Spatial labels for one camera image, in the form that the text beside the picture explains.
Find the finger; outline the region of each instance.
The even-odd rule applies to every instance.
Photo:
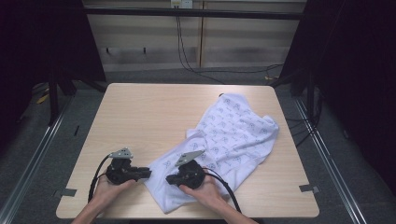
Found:
[[[102,182],[102,181],[108,181],[108,178],[107,178],[106,175],[99,175],[99,181],[100,181],[100,182]]]
[[[123,189],[128,189],[128,188],[132,187],[135,183],[136,183],[135,180],[130,179],[130,180],[125,181],[124,183],[120,184],[120,186],[121,186]]]
[[[191,193],[192,193],[192,189],[190,189],[189,187],[187,187],[185,185],[180,185],[178,188],[186,194],[191,195]]]
[[[202,166],[202,169],[204,170],[205,173],[209,173],[206,166]]]
[[[216,183],[215,178],[213,178],[213,176],[211,176],[211,175],[205,176],[204,182],[206,182],[206,183],[212,183],[212,184],[213,184],[213,183]]]
[[[106,175],[107,169],[105,169],[101,175]]]

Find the wire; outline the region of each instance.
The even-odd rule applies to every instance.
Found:
[[[242,213],[241,208],[239,207],[238,201],[236,200],[235,195],[233,194],[233,190],[230,188],[230,186],[228,186],[228,183],[225,182],[221,178],[221,176],[218,175],[218,173],[216,173],[215,171],[208,169],[208,168],[203,168],[203,169],[206,169],[206,170],[209,170],[209,171],[215,173],[215,175],[212,175],[210,173],[205,173],[205,174],[215,177],[224,186],[224,188],[227,189],[228,193],[230,194],[231,199],[233,200],[233,204],[235,205],[236,211],[238,211],[239,213]]]
[[[93,177],[93,180],[91,182],[91,187],[90,187],[90,193],[88,195],[88,202],[92,199],[93,197],[93,192],[95,190],[95,186],[96,186],[96,182],[98,181],[98,178],[102,175],[99,175],[99,171],[103,166],[103,163],[105,163],[105,161],[108,159],[108,155],[105,156],[105,158],[101,161],[101,163],[98,166],[98,169],[96,170],[95,176]]]
[[[296,127],[300,126],[302,123],[303,123],[303,122],[300,121],[300,122],[298,122],[297,124],[294,124],[293,126],[289,127],[289,129],[291,130],[291,129],[293,129],[293,128],[296,128]]]
[[[277,88],[278,86],[283,85],[284,83],[288,83],[288,82],[292,81],[294,78],[299,76],[303,71],[304,71],[304,69],[297,69],[296,71],[292,72],[288,76],[277,79],[276,81],[271,83],[269,86],[271,86],[273,88]]]
[[[181,43],[181,50],[183,52],[184,55],[184,61],[186,62],[187,66],[183,63],[182,59],[181,59],[181,53],[180,53],[180,43]],[[236,73],[236,74],[254,74],[254,73],[262,73],[265,72],[267,74],[267,76],[269,77],[268,71],[275,69],[279,66],[282,66],[283,63],[279,63],[279,64],[271,64],[269,66],[267,66],[265,69],[261,69],[261,70],[256,70],[256,71],[229,71],[229,70],[206,70],[206,71],[196,71],[194,70],[190,64],[189,61],[187,60],[187,55],[186,55],[186,51],[184,50],[184,42],[183,42],[183,36],[181,33],[181,22],[180,22],[180,17],[177,17],[177,51],[178,51],[178,58],[180,60],[181,65],[190,72],[193,72],[195,75],[198,75],[200,77],[206,77],[206,78],[210,78],[214,81],[217,81],[221,84],[225,84],[224,82],[215,79],[213,77],[209,77],[209,76],[204,76],[202,75],[202,73]]]
[[[206,77],[206,78],[212,79],[212,80],[214,80],[214,81],[217,81],[218,83],[221,83],[221,84],[225,85],[224,82],[222,82],[222,81],[220,81],[220,80],[218,80],[218,79],[216,79],[216,78],[204,76],[204,75],[200,74],[199,72],[194,71],[194,69],[192,69],[192,67],[191,67],[190,64],[189,64],[189,61],[187,60],[186,51],[184,50],[183,37],[182,37],[182,34],[181,34],[180,17],[176,17],[176,20],[177,20],[177,51],[178,51],[178,58],[180,59],[181,65],[182,65],[187,71],[193,72],[195,75],[197,75],[197,76],[199,76],[199,77]],[[186,67],[186,65],[184,65],[183,61],[181,60],[180,43],[181,43],[181,48],[182,48],[182,51],[183,51],[183,54],[184,54],[184,59],[185,59],[186,64],[187,64],[188,67]]]
[[[300,133],[305,133],[306,132],[306,130],[302,130],[302,131],[299,131],[299,132],[297,132],[297,133],[294,133],[294,134],[292,134],[291,136],[296,136],[296,135],[299,135]]]
[[[311,133],[313,133],[313,132],[315,132],[315,131],[317,130],[317,127],[318,127],[318,124],[319,124],[320,115],[321,115],[321,111],[322,111],[322,104],[323,104],[323,95],[321,94],[321,92],[319,92],[319,94],[318,94],[318,101],[317,101],[317,105],[316,105],[316,112],[317,112],[317,114],[313,117],[314,125],[313,125],[313,127],[312,127],[312,130],[311,130],[302,140],[300,140],[299,143],[297,143],[297,144],[295,145],[296,147],[298,147],[300,144],[302,144],[302,143],[308,138],[308,136],[309,136]]]
[[[288,118],[285,118],[285,120],[289,120],[289,121],[306,121],[308,119],[288,119]]]

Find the white t-shirt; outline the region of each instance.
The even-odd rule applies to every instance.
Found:
[[[277,133],[276,122],[256,115],[243,95],[222,94],[196,128],[187,130],[184,141],[148,166],[152,173],[145,185],[164,213],[194,202],[165,178],[178,173],[175,164],[183,153],[204,150],[195,160],[218,173],[235,191],[271,152]],[[228,194],[218,186],[222,195]]]

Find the gray carpet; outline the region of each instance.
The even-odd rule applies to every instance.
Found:
[[[249,68],[256,71],[263,68]],[[233,71],[246,71],[246,68],[234,68]],[[265,85],[266,76],[274,77],[278,71],[270,74],[260,73],[204,73],[225,84]],[[219,84],[218,81],[185,69],[155,70],[144,72],[107,73],[108,83],[112,82],[150,82],[150,83],[205,83]],[[84,144],[92,121],[103,94],[92,90],[83,83],[76,83],[78,92],[64,114],[64,120],[49,147],[38,173],[28,189],[12,223],[69,223],[56,217],[55,211],[60,199],[52,196],[56,189],[66,186],[77,161],[79,151]],[[287,119],[299,119],[294,99],[288,86],[276,89],[279,102]],[[35,95],[21,121],[19,133],[8,145],[7,154],[0,160],[0,205],[3,206],[8,194],[14,189],[19,176],[35,152],[41,137],[47,129],[50,108],[49,101],[41,105],[35,103]],[[290,131],[295,143],[300,142],[307,130],[300,121],[289,120]],[[377,173],[362,158],[359,148],[353,141],[345,139],[343,127],[332,111],[324,104],[318,129],[332,153],[337,166],[349,185],[367,223],[396,223],[395,197],[382,182]],[[353,223],[341,197],[324,166],[314,143],[307,138],[298,152],[303,162],[309,182],[318,186],[320,192],[315,195],[320,214],[315,218],[266,218],[260,223]],[[204,223],[223,223],[218,220]],[[97,223],[129,223],[129,220],[98,220]],[[190,221],[132,220],[131,223],[191,223]]]

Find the human hand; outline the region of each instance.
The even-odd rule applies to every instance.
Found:
[[[108,180],[106,175],[101,175],[98,179],[92,200],[101,204],[103,210],[108,207],[120,193],[134,186],[135,183],[135,180],[128,180],[120,185],[114,185]]]
[[[96,191],[92,199],[82,209],[82,211],[73,220],[73,224],[91,223],[100,213],[103,212],[120,193],[136,184],[134,180],[128,180],[120,185],[114,185],[107,179],[107,176],[101,175],[98,179]]]
[[[198,189],[190,189],[185,185],[180,185],[179,188],[181,191],[194,197],[199,203],[210,209],[213,209],[213,206],[219,202],[225,202],[221,198],[216,180],[210,175],[205,177],[202,185]]]

